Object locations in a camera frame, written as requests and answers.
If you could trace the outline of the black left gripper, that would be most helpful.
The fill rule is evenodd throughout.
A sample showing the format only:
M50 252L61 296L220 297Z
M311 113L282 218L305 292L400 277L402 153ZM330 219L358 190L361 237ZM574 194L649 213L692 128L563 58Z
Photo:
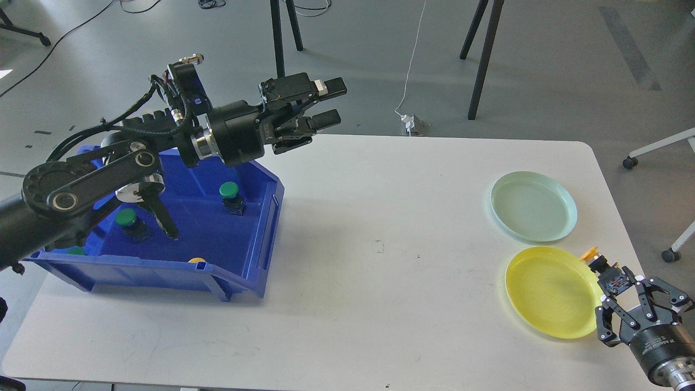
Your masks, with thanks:
M265 146L283 154L310 144L313 136L341 124L337 109L300 117L318 102L344 96L341 77L311 80L306 73L269 79L259 84L262 102L251 106L245 100L211 109L206 127L189 137L189 165L218 157L226 166L238 166L261 158Z

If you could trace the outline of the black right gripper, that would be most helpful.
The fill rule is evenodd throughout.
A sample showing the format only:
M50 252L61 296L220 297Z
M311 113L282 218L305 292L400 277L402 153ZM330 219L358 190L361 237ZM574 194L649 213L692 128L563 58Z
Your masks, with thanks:
M693 310L693 299L660 278L636 277L638 304L625 311L613 297L601 295L594 312L598 339L608 347L628 345L648 381L671 389L693 389L693 338L680 323ZM614 329L618 316L620 327ZM640 326L633 330L633 318Z

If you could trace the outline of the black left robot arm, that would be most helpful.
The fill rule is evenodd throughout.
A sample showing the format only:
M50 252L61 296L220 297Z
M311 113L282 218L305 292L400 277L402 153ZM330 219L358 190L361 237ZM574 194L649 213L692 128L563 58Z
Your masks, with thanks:
M179 234L160 201L159 154L176 148L186 167L218 157L229 167L259 159L268 144L282 154L340 123L337 110L306 117L313 105L343 96L342 78L306 73L259 84L261 103L212 107L193 54L151 75L149 90L114 121L77 132L24 176L17 195L2 202L2 270L23 274L22 260L40 248L84 245L122 203L141 205L170 238Z

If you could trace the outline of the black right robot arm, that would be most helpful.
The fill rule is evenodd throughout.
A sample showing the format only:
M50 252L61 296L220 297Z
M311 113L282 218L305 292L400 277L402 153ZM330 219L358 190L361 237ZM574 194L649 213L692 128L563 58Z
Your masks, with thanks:
M598 284L598 339L608 347L625 344L656 386L693 390L693 338L680 316L693 306L687 293L660 278L604 276Z

